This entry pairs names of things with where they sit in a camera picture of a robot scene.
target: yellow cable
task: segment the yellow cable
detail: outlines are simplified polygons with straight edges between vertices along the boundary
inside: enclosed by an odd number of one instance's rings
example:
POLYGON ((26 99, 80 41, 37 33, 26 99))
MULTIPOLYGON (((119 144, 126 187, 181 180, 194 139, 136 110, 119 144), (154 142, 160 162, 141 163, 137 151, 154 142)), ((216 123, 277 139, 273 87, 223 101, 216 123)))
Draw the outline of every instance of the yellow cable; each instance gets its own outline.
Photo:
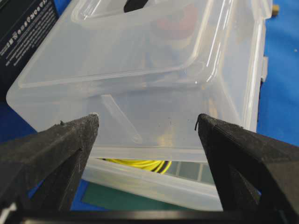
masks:
POLYGON ((106 159, 106 161, 118 163, 121 165, 126 165, 130 167, 135 167, 139 169, 144 169, 147 171, 153 171, 156 173, 164 174, 171 166, 171 161, 168 162, 166 167, 161 171, 160 169, 165 164, 165 161, 155 161, 155 160, 117 160, 117 159, 106 159))

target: black box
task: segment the black box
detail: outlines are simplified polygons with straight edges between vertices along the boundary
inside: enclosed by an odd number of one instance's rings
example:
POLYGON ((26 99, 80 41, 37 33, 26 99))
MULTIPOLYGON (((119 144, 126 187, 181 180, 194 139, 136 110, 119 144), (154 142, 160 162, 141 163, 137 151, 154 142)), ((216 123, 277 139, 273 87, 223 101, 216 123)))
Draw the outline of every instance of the black box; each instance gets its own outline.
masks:
POLYGON ((0 0, 0 100, 58 17, 54 0, 0 0))

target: plastic storage container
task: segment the plastic storage container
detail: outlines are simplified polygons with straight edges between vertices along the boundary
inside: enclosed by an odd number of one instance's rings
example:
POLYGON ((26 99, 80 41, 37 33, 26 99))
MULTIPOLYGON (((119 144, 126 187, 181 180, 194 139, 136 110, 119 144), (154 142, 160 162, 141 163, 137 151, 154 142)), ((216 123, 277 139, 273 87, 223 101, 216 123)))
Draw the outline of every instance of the plastic storage container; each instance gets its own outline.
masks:
POLYGON ((8 104, 38 131, 99 113, 101 158, 204 161, 200 113, 255 131, 272 0, 125 2, 73 0, 8 104))
POLYGON ((166 174, 90 158, 83 179, 197 210, 222 210, 207 164, 173 162, 166 174))

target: blue cloth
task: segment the blue cloth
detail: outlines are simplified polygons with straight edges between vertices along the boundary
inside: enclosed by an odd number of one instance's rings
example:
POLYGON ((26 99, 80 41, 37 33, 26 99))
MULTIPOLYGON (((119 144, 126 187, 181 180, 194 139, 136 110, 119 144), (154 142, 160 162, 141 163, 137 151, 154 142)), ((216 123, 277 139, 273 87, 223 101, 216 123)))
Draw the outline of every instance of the blue cloth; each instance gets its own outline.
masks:
MULTIPOLYGON (((59 13, 70 0, 55 0, 59 13)), ((261 88, 258 133, 299 146, 299 0, 274 0, 279 16, 267 21, 265 54, 269 71, 261 88)), ((6 103, 0 103, 0 142, 35 133, 6 103)), ((103 210, 81 202, 81 181, 73 210, 103 210)))
POLYGON ((267 21, 269 69, 257 132, 299 146, 299 0, 274 2, 280 12, 267 21))
POLYGON ((71 0, 54 0, 58 14, 61 15, 71 0))

